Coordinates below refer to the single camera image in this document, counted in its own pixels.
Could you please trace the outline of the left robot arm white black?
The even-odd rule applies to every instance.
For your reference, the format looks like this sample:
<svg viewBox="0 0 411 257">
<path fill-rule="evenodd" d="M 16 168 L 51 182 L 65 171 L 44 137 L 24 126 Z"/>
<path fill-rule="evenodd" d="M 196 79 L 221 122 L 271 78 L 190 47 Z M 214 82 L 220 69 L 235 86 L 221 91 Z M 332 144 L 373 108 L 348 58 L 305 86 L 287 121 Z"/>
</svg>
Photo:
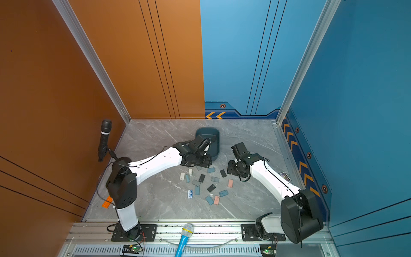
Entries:
<svg viewBox="0 0 411 257">
<path fill-rule="evenodd" d="M 158 154 L 133 162 L 128 157 L 117 157 L 108 147 L 101 148 L 98 158 L 109 154 L 115 161 L 106 188 L 115 207 L 118 229 L 127 239 L 138 239 L 142 234 L 135 201 L 138 185 L 150 177 L 176 166 L 209 168 L 219 150 L 219 136 L 199 134 L 194 140 L 177 142 L 164 147 Z"/>
</svg>

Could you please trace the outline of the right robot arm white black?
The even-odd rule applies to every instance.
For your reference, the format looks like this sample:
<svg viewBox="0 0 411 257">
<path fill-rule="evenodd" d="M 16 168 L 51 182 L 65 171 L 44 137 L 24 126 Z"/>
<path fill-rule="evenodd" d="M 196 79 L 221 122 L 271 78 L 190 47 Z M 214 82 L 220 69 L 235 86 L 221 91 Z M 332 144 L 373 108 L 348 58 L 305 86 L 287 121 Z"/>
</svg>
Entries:
<svg viewBox="0 0 411 257">
<path fill-rule="evenodd" d="M 298 244 L 324 228 L 316 194 L 288 182 L 268 164 L 267 158 L 250 153 L 244 143 L 231 149 L 235 159 L 229 161 L 228 173 L 242 182 L 250 178 L 258 180 L 281 204 L 280 215 L 267 213 L 256 219 L 259 239 L 271 241 L 277 235 L 284 235 Z"/>
</svg>

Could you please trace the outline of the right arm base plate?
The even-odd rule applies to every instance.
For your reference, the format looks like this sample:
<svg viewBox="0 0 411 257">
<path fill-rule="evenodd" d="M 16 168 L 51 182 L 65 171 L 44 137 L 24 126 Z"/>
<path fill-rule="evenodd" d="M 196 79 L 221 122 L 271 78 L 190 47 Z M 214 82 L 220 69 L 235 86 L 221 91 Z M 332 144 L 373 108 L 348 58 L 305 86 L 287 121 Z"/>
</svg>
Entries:
<svg viewBox="0 0 411 257">
<path fill-rule="evenodd" d="M 242 224 L 241 225 L 241 236 L 244 242 L 254 242 L 254 241 L 274 241 L 274 242 L 284 242 L 286 237 L 284 234 L 271 233 L 264 234 L 257 229 L 256 224 Z"/>
</svg>

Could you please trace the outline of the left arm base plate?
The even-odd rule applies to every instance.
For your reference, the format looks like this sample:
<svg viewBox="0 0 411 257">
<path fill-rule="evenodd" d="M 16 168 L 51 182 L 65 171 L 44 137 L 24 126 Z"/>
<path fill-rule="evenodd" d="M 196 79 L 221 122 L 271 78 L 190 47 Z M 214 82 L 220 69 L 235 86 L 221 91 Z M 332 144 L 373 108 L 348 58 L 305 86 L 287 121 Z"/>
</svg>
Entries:
<svg viewBox="0 0 411 257">
<path fill-rule="evenodd" d="M 153 242 L 156 237 L 156 224 L 138 224 L 130 231 L 125 231 L 119 223 L 109 225 L 107 231 L 112 233 L 112 242 Z"/>
</svg>

